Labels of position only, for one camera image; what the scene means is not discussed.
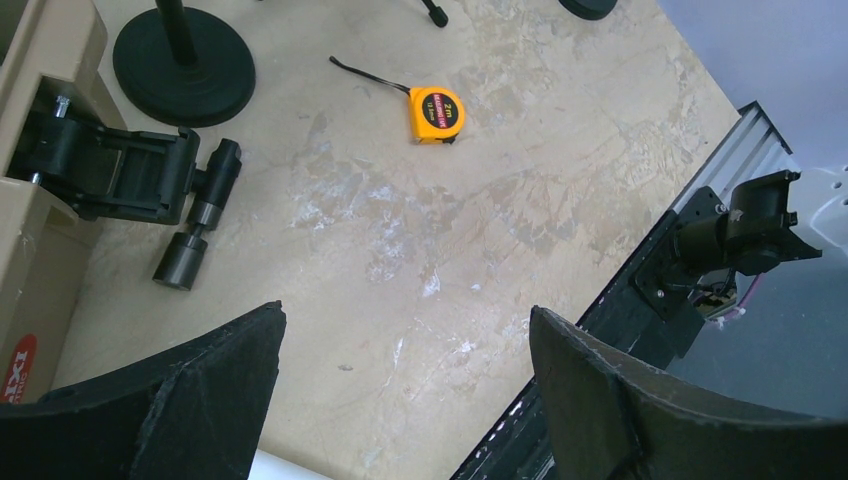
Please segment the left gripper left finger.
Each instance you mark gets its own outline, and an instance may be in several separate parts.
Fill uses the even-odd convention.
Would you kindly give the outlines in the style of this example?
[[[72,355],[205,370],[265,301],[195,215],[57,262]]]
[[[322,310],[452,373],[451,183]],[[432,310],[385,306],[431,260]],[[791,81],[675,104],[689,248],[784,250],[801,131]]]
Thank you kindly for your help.
[[[5,479],[245,479],[279,373],[280,302],[1,409]]]

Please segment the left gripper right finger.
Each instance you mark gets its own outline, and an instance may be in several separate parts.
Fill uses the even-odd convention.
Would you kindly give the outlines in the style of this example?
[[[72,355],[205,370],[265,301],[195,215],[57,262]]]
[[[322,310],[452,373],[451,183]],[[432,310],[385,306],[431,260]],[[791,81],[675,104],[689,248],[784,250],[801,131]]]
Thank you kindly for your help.
[[[843,479],[847,425],[701,388],[534,307],[529,344],[563,479]]]

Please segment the white grey-headed microphone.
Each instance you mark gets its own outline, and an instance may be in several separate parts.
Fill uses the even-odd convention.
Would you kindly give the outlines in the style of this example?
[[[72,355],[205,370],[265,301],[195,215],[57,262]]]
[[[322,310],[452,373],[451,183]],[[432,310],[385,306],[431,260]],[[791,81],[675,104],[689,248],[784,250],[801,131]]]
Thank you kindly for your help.
[[[248,480],[329,480],[329,477],[263,450],[255,452]]]

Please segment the black round-base clip stand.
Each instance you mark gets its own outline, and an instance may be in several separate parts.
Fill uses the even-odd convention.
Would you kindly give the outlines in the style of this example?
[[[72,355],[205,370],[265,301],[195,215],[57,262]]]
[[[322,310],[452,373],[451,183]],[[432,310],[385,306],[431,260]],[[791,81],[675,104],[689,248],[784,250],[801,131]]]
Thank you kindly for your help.
[[[617,0],[559,0],[560,5],[573,15],[587,21],[607,17],[617,6]]]

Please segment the black tripod shock-mount stand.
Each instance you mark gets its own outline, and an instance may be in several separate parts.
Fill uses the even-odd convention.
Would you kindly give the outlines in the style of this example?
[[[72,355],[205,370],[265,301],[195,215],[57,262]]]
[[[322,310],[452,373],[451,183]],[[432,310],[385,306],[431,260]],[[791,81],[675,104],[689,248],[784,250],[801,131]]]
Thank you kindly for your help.
[[[436,5],[433,0],[421,0],[421,2],[426,7],[429,18],[438,28],[444,28],[448,25],[448,15],[440,6]]]

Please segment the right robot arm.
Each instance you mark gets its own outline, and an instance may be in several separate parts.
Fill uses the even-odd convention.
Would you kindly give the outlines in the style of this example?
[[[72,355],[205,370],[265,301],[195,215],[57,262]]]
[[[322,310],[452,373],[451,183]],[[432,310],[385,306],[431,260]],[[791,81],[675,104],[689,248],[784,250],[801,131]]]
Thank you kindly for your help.
[[[656,274],[691,292],[713,272],[755,276],[782,263],[847,255],[847,169],[784,169],[736,185],[727,201],[705,186],[681,211]]]

